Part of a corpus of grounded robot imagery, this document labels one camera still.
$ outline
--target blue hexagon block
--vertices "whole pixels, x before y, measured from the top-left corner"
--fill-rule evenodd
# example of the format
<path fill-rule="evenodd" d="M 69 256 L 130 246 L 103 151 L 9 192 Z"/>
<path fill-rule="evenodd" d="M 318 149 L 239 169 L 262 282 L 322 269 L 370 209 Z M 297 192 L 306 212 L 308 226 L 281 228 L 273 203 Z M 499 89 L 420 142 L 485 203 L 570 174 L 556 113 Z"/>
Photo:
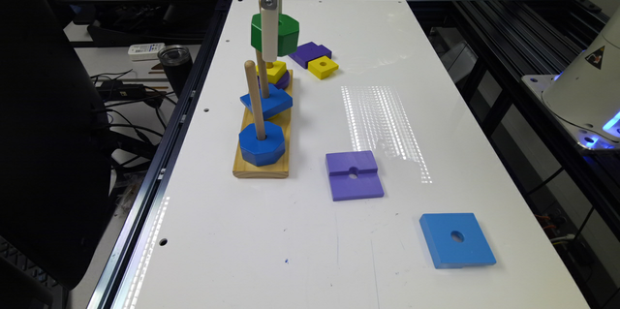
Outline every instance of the blue hexagon block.
<path fill-rule="evenodd" d="M 252 112 L 250 94 L 241 96 L 241 103 Z M 293 97 L 286 91 L 278 89 L 273 84 L 269 84 L 269 98 L 261 96 L 261 106 L 263 107 L 263 119 L 268 119 L 292 107 Z"/>
<path fill-rule="evenodd" d="M 250 124 L 239 133 L 239 145 L 243 160 L 254 165 L 264 166 L 275 164 L 284 154 L 284 134 L 278 125 L 264 122 L 266 139 L 256 138 L 256 126 Z"/>
<path fill-rule="evenodd" d="M 425 213 L 419 223 L 435 268 L 495 264 L 473 213 Z"/>

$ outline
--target green hexagon block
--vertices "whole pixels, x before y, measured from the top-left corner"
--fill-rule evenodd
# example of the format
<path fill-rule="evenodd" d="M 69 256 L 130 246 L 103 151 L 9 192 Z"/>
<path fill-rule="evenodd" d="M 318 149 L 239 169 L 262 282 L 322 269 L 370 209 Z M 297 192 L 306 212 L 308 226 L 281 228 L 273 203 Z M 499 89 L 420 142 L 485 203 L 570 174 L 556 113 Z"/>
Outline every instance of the green hexagon block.
<path fill-rule="evenodd" d="M 289 15 L 280 14 L 278 26 L 278 56 L 286 56 L 297 51 L 299 39 L 299 22 Z M 252 16 L 252 46 L 263 52 L 263 38 L 261 36 L 261 14 Z"/>

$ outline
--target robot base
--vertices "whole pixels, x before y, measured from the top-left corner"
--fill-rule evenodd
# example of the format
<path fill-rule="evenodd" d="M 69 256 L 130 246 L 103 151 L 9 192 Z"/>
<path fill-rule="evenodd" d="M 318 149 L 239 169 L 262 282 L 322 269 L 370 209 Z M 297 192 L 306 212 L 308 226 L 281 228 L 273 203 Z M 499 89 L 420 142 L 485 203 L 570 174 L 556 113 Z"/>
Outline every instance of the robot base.
<path fill-rule="evenodd" d="M 528 87 L 528 89 L 536 96 L 536 98 L 544 105 L 542 95 L 544 90 L 549 87 L 553 79 L 557 76 L 524 76 L 521 77 L 521 81 Z M 595 134 L 592 131 L 588 131 L 575 125 L 566 122 L 565 120 L 555 116 L 560 124 L 571 134 L 576 144 L 585 150 L 618 150 L 620 149 L 620 143 L 616 143 L 612 140 L 606 139 L 599 134 Z"/>

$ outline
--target purple block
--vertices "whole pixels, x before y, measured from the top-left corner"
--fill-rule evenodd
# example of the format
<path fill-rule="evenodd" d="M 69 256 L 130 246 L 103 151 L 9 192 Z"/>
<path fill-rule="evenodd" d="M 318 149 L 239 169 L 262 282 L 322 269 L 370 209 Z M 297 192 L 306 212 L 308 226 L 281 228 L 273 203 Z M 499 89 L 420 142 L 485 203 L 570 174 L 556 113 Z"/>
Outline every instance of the purple block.
<path fill-rule="evenodd" d="M 381 198 L 384 195 L 372 151 L 327 154 L 325 164 L 334 201 Z"/>
<path fill-rule="evenodd" d="M 273 84 L 273 86 L 275 86 L 278 90 L 284 90 L 285 88 L 289 87 L 290 83 L 291 83 L 291 74 L 289 73 L 289 71 L 286 71 L 282 75 L 282 77 L 280 77 L 278 82 Z M 260 77 L 259 77 L 259 87 L 261 87 L 261 78 Z"/>
<path fill-rule="evenodd" d="M 323 56 L 331 59 L 331 50 L 325 46 L 317 46 L 312 42 L 298 46 L 297 51 L 289 55 L 299 66 L 305 69 L 308 69 L 308 62 Z"/>

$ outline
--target white table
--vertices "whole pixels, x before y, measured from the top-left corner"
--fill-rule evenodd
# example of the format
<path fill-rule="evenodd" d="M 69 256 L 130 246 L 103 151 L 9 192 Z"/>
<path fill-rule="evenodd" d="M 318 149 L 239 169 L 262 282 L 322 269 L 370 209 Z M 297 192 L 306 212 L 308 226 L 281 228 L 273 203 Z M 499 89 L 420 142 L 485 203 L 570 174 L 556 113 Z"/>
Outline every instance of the white table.
<path fill-rule="evenodd" d="M 283 58 L 291 175 L 233 177 L 256 10 L 233 1 L 114 307 L 587 308 L 405 1 L 285 0 L 299 42 L 340 70 L 318 80 Z M 361 149 L 386 195 L 333 202 L 325 154 Z M 435 269 L 419 226 L 433 212 L 474 212 L 497 264 Z"/>

